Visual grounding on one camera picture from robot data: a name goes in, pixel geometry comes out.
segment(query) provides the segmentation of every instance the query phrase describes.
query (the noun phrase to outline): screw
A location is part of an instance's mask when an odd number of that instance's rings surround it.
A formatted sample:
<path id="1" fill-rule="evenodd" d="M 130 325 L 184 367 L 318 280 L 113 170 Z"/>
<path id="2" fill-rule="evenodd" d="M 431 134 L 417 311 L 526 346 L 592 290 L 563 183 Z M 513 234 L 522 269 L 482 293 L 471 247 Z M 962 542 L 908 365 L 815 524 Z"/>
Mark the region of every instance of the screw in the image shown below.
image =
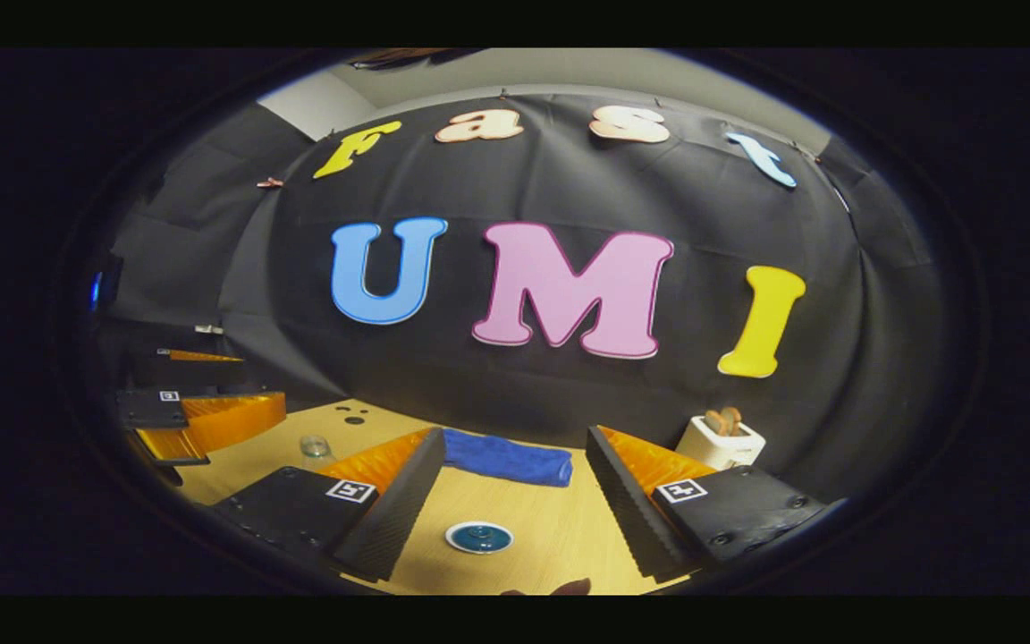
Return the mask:
<path id="1" fill-rule="evenodd" d="M 320 543 L 320 540 L 318 538 L 312 537 L 312 535 L 308 531 L 302 530 L 299 531 L 298 534 L 300 534 L 300 538 L 304 539 L 304 541 L 306 541 L 308 545 L 312 547 L 320 547 L 322 545 L 322 543 Z"/>

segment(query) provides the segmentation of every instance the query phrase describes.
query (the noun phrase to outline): clear glass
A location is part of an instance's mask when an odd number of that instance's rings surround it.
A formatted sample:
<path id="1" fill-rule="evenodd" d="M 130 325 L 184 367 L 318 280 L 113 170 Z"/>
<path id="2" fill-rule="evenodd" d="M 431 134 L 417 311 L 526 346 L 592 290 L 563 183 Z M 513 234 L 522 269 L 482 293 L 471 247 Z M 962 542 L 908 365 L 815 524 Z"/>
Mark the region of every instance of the clear glass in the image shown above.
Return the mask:
<path id="1" fill-rule="evenodd" d="M 323 440 L 323 437 L 302 437 L 301 445 L 302 469 L 318 472 L 336 463 L 336 456 L 332 455 L 332 447 L 330 447 L 329 441 Z"/>

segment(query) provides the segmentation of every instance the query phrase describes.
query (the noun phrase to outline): blue light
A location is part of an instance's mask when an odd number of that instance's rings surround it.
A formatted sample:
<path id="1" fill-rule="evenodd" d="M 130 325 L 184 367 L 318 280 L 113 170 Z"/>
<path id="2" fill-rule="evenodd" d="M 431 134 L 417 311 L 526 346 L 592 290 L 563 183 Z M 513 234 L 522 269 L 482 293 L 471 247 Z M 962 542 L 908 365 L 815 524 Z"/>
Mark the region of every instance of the blue light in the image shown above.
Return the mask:
<path id="1" fill-rule="evenodd" d="M 94 275 L 94 291 L 91 293 L 90 310 L 98 310 L 98 292 L 102 289 L 102 274 Z"/>

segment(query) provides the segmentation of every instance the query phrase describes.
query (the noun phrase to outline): yellow letter i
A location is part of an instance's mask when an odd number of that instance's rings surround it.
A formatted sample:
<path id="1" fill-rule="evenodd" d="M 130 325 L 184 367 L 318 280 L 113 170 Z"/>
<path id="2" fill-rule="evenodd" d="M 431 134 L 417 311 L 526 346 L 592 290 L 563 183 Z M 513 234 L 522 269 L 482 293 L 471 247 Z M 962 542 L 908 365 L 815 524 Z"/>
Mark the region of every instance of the yellow letter i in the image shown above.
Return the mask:
<path id="1" fill-rule="evenodd" d="M 733 350 L 719 360 L 718 370 L 728 376 L 767 378 L 777 371 L 774 354 L 793 302 L 804 295 L 804 280 L 772 266 L 752 266 L 745 278 L 753 286 L 753 305 L 742 337 Z"/>

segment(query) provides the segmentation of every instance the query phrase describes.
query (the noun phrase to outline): yellow letter f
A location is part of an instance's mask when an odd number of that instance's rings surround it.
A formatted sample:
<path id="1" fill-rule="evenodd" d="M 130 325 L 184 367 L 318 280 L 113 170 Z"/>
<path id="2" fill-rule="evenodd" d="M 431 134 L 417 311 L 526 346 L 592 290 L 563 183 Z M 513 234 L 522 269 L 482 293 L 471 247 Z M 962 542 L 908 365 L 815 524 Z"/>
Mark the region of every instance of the yellow letter f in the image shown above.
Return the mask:
<path id="1" fill-rule="evenodd" d="M 352 165 L 352 155 L 364 155 L 364 152 L 371 150 L 373 145 L 376 145 L 381 134 L 391 134 L 397 130 L 400 130 L 400 122 L 393 121 L 385 123 L 383 126 L 370 127 L 368 130 L 344 136 L 340 146 L 333 152 L 332 159 L 329 160 L 329 163 L 323 164 L 320 170 L 315 171 L 312 179 L 319 179 L 328 174 L 344 170 Z"/>

